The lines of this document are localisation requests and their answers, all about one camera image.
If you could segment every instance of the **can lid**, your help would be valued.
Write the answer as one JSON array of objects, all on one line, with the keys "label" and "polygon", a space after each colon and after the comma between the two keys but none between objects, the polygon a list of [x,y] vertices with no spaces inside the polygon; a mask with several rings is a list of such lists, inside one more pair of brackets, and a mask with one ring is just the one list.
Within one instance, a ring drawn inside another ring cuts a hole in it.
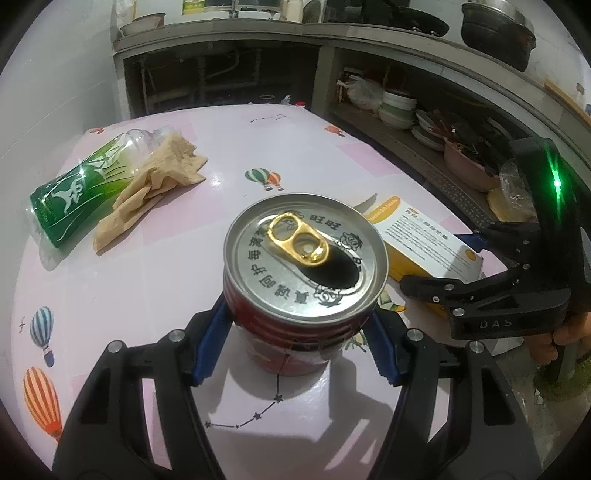
[{"label": "can lid", "polygon": [[229,280],[256,307],[315,325],[346,322],[371,307],[388,277],[374,226],[337,200],[306,193],[269,197],[242,212],[226,236],[224,260]]}]

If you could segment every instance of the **brown paper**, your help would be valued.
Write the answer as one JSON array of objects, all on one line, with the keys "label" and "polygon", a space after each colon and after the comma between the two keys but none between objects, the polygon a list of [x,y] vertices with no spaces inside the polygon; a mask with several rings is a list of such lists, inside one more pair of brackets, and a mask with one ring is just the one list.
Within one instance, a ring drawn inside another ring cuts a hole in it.
[{"label": "brown paper", "polygon": [[113,213],[96,226],[95,252],[131,228],[162,199],[165,192],[178,185],[186,187],[205,180],[198,170],[207,157],[195,156],[194,150],[195,145],[179,134],[173,133],[164,139],[116,198]]}]

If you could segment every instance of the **table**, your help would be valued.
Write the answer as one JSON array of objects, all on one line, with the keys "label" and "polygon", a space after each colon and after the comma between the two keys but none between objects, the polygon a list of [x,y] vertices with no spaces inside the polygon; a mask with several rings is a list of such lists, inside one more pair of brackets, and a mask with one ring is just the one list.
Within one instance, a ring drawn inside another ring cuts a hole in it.
[{"label": "table", "polygon": [[[47,465],[57,443],[25,405],[26,371],[36,367],[48,378],[47,398],[53,397],[53,385],[63,425],[111,340],[128,346],[154,342],[185,327],[195,312],[211,308],[222,291],[222,247],[231,221],[251,203],[278,193],[277,187],[267,191],[249,181],[247,170],[277,172],[284,193],[318,193],[349,205],[376,193],[377,206],[397,195],[452,233],[469,232],[447,207],[373,148],[295,106],[201,108],[89,131],[61,172],[115,135],[164,125],[181,131],[198,153],[208,156],[200,171],[205,182],[172,192],[101,255],[94,253],[89,234],[48,272],[34,241],[30,238],[26,244],[12,314],[12,366],[24,436]],[[485,274],[501,269],[495,257],[485,255]],[[447,323],[403,298],[396,282],[389,281],[387,290],[396,304],[406,306],[401,316],[408,325],[437,341],[452,341]],[[42,307],[53,318],[52,367],[29,331],[31,318]],[[167,466],[153,382],[144,381],[143,388],[152,451],[156,462]],[[323,371],[278,379],[247,358],[232,329],[213,376],[194,389],[194,399],[227,478],[364,479],[399,393],[400,388],[379,376],[362,338],[348,344]],[[449,382],[440,381],[432,434],[445,422],[448,393]],[[274,401],[277,394],[283,401]]]}]

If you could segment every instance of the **pull tab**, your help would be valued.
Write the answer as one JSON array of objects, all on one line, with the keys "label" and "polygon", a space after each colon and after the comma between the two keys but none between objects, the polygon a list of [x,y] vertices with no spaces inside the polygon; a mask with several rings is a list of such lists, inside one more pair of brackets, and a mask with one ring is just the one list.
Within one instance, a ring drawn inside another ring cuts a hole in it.
[{"label": "pull tab", "polygon": [[[288,218],[295,222],[297,228],[289,238],[279,240],[273,234],[273,229]],[[318,267],[328,259],[329,244],[326,239],[291,212],[277,215],[267,227],[267,235],[284,253],[306,267]]]}]

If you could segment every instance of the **yellow package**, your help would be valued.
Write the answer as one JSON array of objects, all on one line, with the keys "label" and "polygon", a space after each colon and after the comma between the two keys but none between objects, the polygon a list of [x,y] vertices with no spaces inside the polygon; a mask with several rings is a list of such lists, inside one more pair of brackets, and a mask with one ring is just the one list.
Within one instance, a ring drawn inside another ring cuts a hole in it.
[{"label": "yellow package", "polygon": [[[366,215],[386,244],[389,274],[456,278],[464,283],[480,279],[482,257],[399,197],[392,197]],[[428,304],[445,316],[441,305]]]}]

